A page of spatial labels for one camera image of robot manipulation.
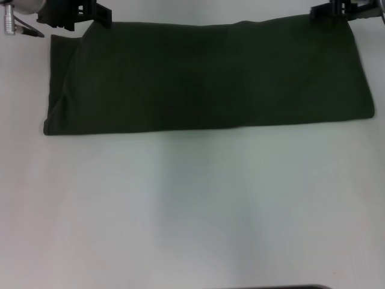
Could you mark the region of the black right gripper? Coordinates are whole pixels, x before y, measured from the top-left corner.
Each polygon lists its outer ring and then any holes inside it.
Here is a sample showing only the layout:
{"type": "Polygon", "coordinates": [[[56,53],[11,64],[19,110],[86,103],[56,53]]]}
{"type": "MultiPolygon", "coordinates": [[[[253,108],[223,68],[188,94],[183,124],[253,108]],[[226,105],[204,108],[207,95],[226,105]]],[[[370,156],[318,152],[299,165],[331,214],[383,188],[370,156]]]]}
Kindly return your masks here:
{"type": "Polygon", "coordinates": [[[384,21],[384,0],[342,1],[330,0],[325,4],[310,9],[311,19],[340,17],[344,15],[348,21],[380,17],[384,21]]]}

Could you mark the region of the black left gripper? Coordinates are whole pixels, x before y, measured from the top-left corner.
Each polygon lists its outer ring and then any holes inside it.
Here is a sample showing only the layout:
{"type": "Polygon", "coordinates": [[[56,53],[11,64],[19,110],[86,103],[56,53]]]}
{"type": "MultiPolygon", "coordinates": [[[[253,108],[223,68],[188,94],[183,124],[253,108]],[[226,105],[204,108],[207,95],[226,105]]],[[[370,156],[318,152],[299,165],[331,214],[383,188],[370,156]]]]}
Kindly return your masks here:
{"type": "MultiPolygon", "coordinates": [[[[110,29],[112,10],[91,1],[91,19],[110,29]]],[[[90,1],[51,0],[37,13],[37,22],[53,28],[75,30],[75,24],[90,20],[90,1]]]]}

